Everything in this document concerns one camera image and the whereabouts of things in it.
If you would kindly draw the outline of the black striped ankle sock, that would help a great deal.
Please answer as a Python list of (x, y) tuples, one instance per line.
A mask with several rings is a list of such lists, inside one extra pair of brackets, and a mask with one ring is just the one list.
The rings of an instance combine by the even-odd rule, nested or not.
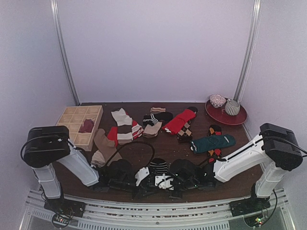
[(150, 164), (149, 164), (149, 172), (150, 175), (147, 177), (147, 181), (148, 181), (148, 186), (149, 187), (156, 187), (154, 185), (154, 177), (157, 175), (162, 175), (162, 174), (168, 174), (168, 165), (166, 163), (165, 160), (161, 159), (161, 158), (154, 158)]

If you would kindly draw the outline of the purple magenta striped sock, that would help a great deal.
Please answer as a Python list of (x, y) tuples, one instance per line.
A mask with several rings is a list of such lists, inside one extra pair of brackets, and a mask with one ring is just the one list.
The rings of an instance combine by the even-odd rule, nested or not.
[(84, 123), (79, 129), (79, 133), (91, 133), (94, 128), (94, 121), (91, 119), (85, 119)]

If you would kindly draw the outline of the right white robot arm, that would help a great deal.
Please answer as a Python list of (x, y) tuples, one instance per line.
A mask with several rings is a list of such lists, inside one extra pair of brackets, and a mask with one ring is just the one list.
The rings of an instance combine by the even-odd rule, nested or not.
[(233, 153), (212, 163), (200, 166), (189, 160), (177, 159), (169, 167), (176, 189), (214, 188), (217, 183), (226, 183), (238, 174), (263, 162), (267, 167), (252, 186), (251, 197), (246, 200), (249, 211), (257, 211), (268, 199), (286, 172), (299, 167), (306, 150), (299, 147), (292, 130), (265, 123), (260, 133)]

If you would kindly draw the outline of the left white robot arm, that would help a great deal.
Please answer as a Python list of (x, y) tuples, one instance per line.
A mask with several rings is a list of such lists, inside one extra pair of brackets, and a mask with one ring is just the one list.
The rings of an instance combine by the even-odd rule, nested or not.
[(131, 175), (131, 164), (124, 159), (106, 162), (101, 168), (90, 164), (81, 149), (70, 141), (69, 130), (65, 126), (30, 129), (20, 155), (34, 171), (51, 206), (59, 213), (69, 209), (69, 202), (63, 198), (63, 189), (57, 179), (54, 162), (65, 166), (83, 185), (94, 191), (104, 191), (111, 186), (116, 170)]

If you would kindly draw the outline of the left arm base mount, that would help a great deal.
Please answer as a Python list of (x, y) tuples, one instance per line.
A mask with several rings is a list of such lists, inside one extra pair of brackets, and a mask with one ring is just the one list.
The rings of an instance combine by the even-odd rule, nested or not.
[(45, 192), (42, 192), (41, 197), (45, 202), (44, 209), (54, 213), (51, 223), (56, 229), (62, 230), (68, 227), (74, 217), (83, 217), (86, 206), (84, 202), (65, 199), (63, 195), (57, 199), (49, 199)]

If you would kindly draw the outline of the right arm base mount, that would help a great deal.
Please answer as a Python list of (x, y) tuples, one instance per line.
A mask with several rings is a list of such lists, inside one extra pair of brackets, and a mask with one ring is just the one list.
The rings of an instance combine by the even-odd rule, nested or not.
[(251, 228), (261, 227), (266, 219), (263, 211), (271, 207), (270, 197), (259, 198), (254, 192), (251, 197), (229, 203), (233, 217), (243, 216), (244, 223)]

